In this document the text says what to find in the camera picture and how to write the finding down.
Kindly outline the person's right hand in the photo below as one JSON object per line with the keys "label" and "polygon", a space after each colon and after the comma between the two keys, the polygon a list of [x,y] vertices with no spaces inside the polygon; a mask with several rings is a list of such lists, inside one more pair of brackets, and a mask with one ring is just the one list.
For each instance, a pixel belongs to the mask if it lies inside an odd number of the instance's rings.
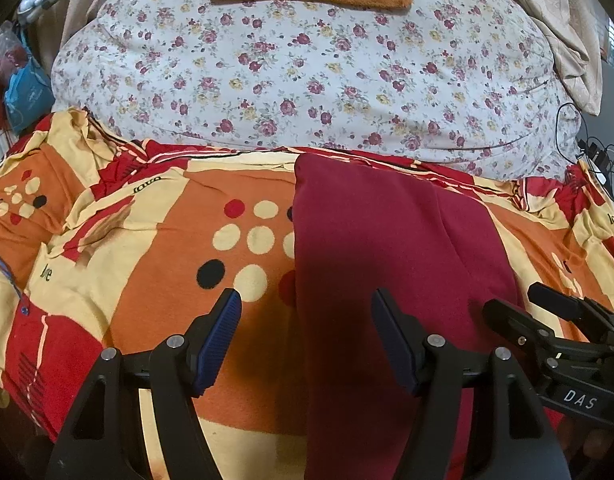
{"label": "person's right hand", "polygon": [[564,416],[556,434],[569,463],[578,456],[614,463],[614,428],[595,427],[590,422]]}

